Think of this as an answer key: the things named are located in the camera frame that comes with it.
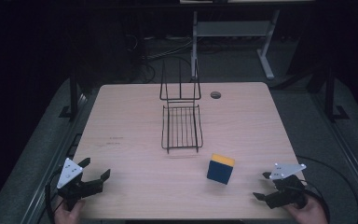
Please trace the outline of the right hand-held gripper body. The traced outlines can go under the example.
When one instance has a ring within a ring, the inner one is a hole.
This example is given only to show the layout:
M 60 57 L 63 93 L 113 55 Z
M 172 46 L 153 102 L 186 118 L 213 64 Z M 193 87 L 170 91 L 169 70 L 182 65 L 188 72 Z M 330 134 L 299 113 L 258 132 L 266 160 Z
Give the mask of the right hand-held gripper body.
M 275 163 L 271 172 L 271 181 L 277 190 L 266 196 L 265 202 L 269 208 L 282 207 L 295 203 L 298 208 L 303 208 L 307 204 L 305 196 L 305 186 L 301 183 L 296 173 L 306 169 L 303 163 Z

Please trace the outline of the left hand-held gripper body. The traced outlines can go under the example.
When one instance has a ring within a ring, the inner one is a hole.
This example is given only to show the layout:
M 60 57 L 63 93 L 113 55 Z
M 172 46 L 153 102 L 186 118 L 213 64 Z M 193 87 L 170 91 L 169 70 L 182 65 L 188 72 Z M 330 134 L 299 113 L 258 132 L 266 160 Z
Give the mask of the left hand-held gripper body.
M 81 180 L 84 168 L 81 168 L 69 158 L 65 159 L 62 172 L 57 183 L 58 194 L 67 202 L 71 211 L 74 205 L 82 198 L 101 193 L 103 183 L 99 179 L 83 182 Z

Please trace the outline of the blue and yellow block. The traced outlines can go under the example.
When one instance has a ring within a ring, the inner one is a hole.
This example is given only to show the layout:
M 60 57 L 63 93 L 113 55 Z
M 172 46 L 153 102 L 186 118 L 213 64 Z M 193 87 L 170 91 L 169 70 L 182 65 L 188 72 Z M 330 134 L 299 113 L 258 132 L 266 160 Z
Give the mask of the blue and yellow block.
M 209 162 L 207 178 L 226 185 L 234 165 L 234 159 L 214 153 Z

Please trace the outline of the black wire rack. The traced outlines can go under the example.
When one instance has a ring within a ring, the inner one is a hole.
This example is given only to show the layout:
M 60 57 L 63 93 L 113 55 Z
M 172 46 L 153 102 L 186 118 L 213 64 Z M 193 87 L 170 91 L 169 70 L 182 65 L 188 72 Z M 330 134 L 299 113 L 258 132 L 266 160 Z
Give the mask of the black wire rack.
M 178 149 L 195 149 L 203 146 L 200 120 L 200 79 L 194 76 L 189 82 L 182 79 L 179 63 L 178 77 L 169 80 L 166 64 L 162 63 L 159 100 L 162 106 L 161 147 L 170 153 Z

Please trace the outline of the person's right hand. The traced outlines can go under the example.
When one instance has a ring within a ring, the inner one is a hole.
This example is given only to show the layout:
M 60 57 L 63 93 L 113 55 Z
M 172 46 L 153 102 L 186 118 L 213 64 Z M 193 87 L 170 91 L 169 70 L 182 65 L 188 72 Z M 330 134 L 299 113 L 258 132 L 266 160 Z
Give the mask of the person's right hand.
M 328 224 L 322 205 L 313 197 L 306 196 L 307 204 L 297 208 L 293 204 L 283 207 L 298 224 Z

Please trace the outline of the person's left hand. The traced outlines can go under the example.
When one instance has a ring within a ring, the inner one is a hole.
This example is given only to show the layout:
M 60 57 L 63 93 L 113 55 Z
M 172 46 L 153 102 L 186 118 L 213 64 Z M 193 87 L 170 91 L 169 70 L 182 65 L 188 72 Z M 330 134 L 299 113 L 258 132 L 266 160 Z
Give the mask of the person's left hand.
M 84 200 L 79 200 L 73 209 L 69 211 L 66 200 L 59 198 L 57 203 L 58 208 L 54 213 L 55 224 L 79 224 L 80 214 L 85 204 L 86 202 Z

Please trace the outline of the black metal stand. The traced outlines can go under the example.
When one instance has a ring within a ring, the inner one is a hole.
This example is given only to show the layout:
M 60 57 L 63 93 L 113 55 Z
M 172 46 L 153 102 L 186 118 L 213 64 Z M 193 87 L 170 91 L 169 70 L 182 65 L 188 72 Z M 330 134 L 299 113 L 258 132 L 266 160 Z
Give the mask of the black metal stand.
M 60 118 L 69 119 L 73 121 L 79 111 L 79 101 L 81 98 L 81 90 L 79 81 L 81 80 L 80 72 L 72 72 L 69 76 L 69 105 L 66 105 L 62 108 L 62 111 L 59 115 Z
M 335 74 L 332 68 L 325 75 L 324 113 L 331 122 L 337 119 L 349 119 L 350 117 L 341 105 L 334 104 L 335 97 Z

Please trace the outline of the aluminium rail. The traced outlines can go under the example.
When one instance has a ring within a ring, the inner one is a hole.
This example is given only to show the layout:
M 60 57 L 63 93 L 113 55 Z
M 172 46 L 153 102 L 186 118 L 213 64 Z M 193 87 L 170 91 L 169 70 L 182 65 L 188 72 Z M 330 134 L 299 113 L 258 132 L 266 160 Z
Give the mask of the aluminium rail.
M 59 178 L 65 159 L 74 157 L 80 141 L 79 121 L 87 101 L 87 97 L 82 93 L 79 101 L 79 111 L 73 121 L 60 118 L 64 120 L 64 131 L 60 135 L 59 144 L 53 148 L 52 155 L 48 157 L 48 165 L 37 184 L 32 200 L 21 219 L 21 224 L 37 224 L 43 216 L 48 215 L 46 204 L 51 203 L 54 199 L 56 193 L 55 180 Z
M 326 109 L 321 96 L 312 95 L 311 99 L 336 139 L 358 185 L 358 108 L 354 104 L 332 104 Z

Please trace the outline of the white metal desk frame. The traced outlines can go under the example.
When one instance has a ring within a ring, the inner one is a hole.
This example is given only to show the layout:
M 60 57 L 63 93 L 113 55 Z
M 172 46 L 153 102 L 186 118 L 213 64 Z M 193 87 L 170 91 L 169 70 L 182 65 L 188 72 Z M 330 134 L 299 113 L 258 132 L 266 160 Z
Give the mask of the white metal desk frame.
M 267 53 L 273 37 L 280 10 L 273 11 L 269 21 L 199 21 L 198 12 L 193 12 L 191 77 L 197 79 L 198 73 L 198 40 L 200 37 L 264 37 L 264 45 L 258 49 L 257 56 L 268 80 L 275 78 Z

